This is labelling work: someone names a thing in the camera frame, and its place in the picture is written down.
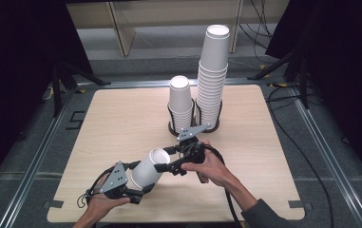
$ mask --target gray floor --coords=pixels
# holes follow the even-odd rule
[[[274,27],[275,25],[269,26],[270,29],[274,29]],[[205,28],[206,26],[138,28],[132,49],[127,57],[120,55],[113,30],[79,30],[79,34],[94,73],[98,77],[112,82],[113,86],[139,86],[153,85],[155,82],[167,82],[166,80],[177,74],[185,75],[191,79],[196,78]],[[261,37],[260,42],[266,45],[268,39]],[[256,52],[260,60],[269,63],[274,61],[274,59],[264,55],[263,48],[257,47]],[[268,84],[283,83],[282,73],[285,67],[272,72],[268,78],[263,80],[246,80],[247,76],[259,72],[260,65],[270,65],[263,63],[258,58],[255,56],[253,43],[239,30],[237,51],[230,54],[227,73],[229,81],[227,82],[257,84],[267,99],[269,94],[275,90]],[[70,121],[71,115],[74,111],[87,111],[93,93],[99,89],[81,77],[76,77],[76,80],[81,84],[85,93],[73,94],[67,103],[62,120],[58,124],[47,154],[43,158],[39,170],[37,170],[36,178],[25,197],[13,227],[72,226],[71,223],[49,223],[47,220],[48,209],[45,204],[53,200],[79,132],[79,130],[67,130],[68,127],[76,125]],[[327,139],[334,156],[362,202],[362,163],[350,145],[342,141],[344,134],[336,125],[328,107],[322,104],[321,97],[316,92],[315,87],[311,88],[309,93],[312,94],[309,96],[310,111],[316,124]],[[70,98],[68,92],[63,93],[63,96]],[[273,98],[284,96],[291,96],[289,88],[278,90]],[[357,224],[345,196],[320,155],[314,138],[298,111],[296,101],[289,98],[272,102],[271,108],[274,110],[280,125],[299,145],[303,154],[324,182],[332,201],[334,227],[361,227]],[[0,166],[0,222],[48,131],[49,124],[53,120],[52,113],[53,101],[52,99],[46,100],[44,104],[38,107],[33,118],[29,120],[26,129],[23,129],[26,138],[14,145]],[[76,118],[83,117],[82,114],[76,116]],[[275,126],[287,162],[290,165],[296,188],[306,209],[305,218],[294,221],[294,224],[298,227],[329,227],[330,213],[325,192],[303,155],[281,131],[280,126],[276,123]]]

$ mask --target tall stack of cups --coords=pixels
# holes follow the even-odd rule
[[[229,28],[213,25],[207,28],[204,38],[199,62],[196,124],[210,124],[208,130],[218,123],[228,68],[229,36]]]
[[[175,133],[182,128],[191,126],[195,104],[192,100],[189,80],[185,76],[175,76],[171,79],[168,110],[171,116],[170,127]]]

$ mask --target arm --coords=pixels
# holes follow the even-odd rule
[[[262,199],[257,200],[210,150],[204,151],[202,164],[184,163],[185,171],[199,172],[204,182],[211,181],[225,188],[242,210],[242,216],[252,227],[294,227],[288,220],[279,217]]]
[[[101,178],[98,185],[105,182],[107,174]],[[117,206],[130,202],[130,198],[109,199],[105,194],[94,195],[89,201],[88,207],[84,214],[77,220],[73,228],[88,228],[97,223],[106,214]]]

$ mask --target hand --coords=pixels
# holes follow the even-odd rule
[[[185,171],[199,172],[201,181],[208,182],[211,180],[215,185],[225,188],[237,201],[242,211],[252,208],[257,203],[257,199],[243,186],[239,179],[225,167],[213,152],[205,149],[204,156],[205,160],[203,163],[183,163],[181,168]]]
[[[108,174],[104,175],[100,181],[98,181],[97,185],[102,186],[107,176]],[[129,202],[130,198],[109,199],[105,194],[96,194],[92,196],[86,211],[73,227],[91,227],[93,224],[97,223],[99,220],[105,217],[106,214],[113,208],[122,206]]]
[[[210,144],[208,140],[201,141],[204,144]],[[217,186],[225,187],[226,183],[234,179],[234,175],[227,167],[217,158],[213,152],[208,149],[204,150],[205,160],[201,164],[183,163],[181,169],[185,171],[196,171],[199,173],[200,180],[208,183],[211,180]]]

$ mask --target sleeve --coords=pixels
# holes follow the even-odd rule
[[[287,219],[278,216],[263,199],[259,199],[254,207],[241,214],[246,222],[248,222],[249,226],[253,228],[294,227]]]

